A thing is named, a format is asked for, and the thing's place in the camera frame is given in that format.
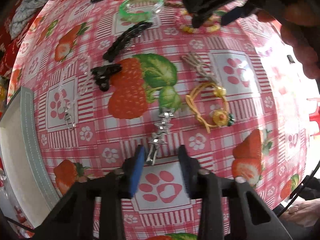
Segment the person's right hand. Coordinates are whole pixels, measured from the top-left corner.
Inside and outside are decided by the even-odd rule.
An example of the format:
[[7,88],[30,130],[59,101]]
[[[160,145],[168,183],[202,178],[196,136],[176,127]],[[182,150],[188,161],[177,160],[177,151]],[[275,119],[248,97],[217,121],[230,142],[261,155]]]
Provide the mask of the person's right hand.
[[296,59],[302,64],[305,76],[319,79],[319,16],[304,0],[289,4],[283,11],[280,35],[285,44],[293,48]]

